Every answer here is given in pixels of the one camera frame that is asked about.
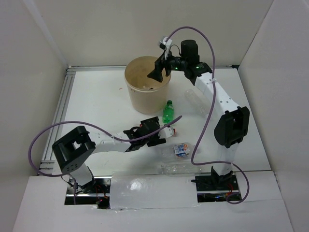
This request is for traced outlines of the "clear bottle white cap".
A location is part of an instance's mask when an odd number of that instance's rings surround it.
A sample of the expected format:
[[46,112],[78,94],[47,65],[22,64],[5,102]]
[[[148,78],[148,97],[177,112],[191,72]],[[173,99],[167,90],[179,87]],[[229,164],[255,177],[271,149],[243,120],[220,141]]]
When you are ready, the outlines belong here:
[[185,99],[190,103],[190,105],[194,108],[195,112],[198,113],[202,117],[207,117],[209,114],[209,108],[202,101],[202,99],[192,90],[188,89],[184,93]]

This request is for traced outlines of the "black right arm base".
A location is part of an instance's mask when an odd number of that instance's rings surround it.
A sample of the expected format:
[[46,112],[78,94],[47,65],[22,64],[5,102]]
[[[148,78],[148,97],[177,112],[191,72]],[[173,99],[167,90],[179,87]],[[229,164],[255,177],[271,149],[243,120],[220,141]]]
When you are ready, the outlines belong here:
[[236,175],[232,171],[218,175],[211,168],[210,174],[197,175],[191,182],[196,185],[198,203],[225,202],[227,197],[232,202],[242,199]]

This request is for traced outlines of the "clear bottle blue label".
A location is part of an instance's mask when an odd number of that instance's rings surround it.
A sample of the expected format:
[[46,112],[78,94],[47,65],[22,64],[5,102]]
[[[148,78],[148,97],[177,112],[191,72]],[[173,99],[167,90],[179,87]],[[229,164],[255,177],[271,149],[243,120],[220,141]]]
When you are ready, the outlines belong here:
[[169,145],[160,150],[163,162],[182,162],[191,159],[195,145],[185,142]]

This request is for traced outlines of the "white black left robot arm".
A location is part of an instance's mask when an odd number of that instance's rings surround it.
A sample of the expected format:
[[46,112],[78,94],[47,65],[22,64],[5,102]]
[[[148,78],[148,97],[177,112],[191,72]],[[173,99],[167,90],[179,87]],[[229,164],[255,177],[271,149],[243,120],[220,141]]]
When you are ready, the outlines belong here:
[[100,152],[132,152],[147,145],[148,147],[164,144],[166,139],[174,135],[175,130],[159,124],[158,117],[140,122],[138,127],[132,127],[110,137],[105,133],[90,133],[85,126],[78,126],[54,142],[53,153],[63,174],[70,174],[77,181],[74,186],[83,193],[91,193],[97,184],[95,178],[85,165],[85,161],[93,153]]

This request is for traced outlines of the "long red label bottle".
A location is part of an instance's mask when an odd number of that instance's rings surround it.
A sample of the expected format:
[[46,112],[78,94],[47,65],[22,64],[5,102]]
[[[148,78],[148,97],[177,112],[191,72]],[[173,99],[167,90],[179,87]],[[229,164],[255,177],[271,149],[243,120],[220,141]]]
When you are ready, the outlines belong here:
[[141,127],[139,127],[136,132],[139,134],[139,137],[146,136],[156,130],[160,129],[159,132],[156,134],[153,134],[151,136],[148,136],[147,138],[159,138],[159,139],[167,139],[169,137],[174,136],[175,129],[171,126],[163,128],[160,124],[142,124]]

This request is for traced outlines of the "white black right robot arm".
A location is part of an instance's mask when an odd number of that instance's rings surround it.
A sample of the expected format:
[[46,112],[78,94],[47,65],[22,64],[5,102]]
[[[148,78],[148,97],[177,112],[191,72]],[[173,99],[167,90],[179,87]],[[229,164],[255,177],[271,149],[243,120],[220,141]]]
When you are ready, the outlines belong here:
[[219,118],[214,128],[219,162],[212,166],[211,185],[215,189],[222,189],[232,174],[232,162],[238,144],[248,133],[250,111],[248,107],[241,107],[234,102],[214,79],[209,65],[200,61],[196,41],[182,41],[178,57],[171,53],[171,39],[163,38],[159,46],[164,52],[155,61],[154,70],[147,76],[161,83],[164,77],[162,72],[166,75],[171,71],[183,72],[185,77],[211,101],[210,113],[216,113]]

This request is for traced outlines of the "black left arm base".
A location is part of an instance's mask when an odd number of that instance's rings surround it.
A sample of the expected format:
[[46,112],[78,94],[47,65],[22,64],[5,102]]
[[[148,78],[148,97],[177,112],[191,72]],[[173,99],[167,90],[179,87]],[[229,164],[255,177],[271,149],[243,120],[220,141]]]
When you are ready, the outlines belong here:
[[73,178],[61,178],[67,184],[64,205],[94,205],[98,209],[110,209],[111,176],[95,176],[85,186],[74,187]]

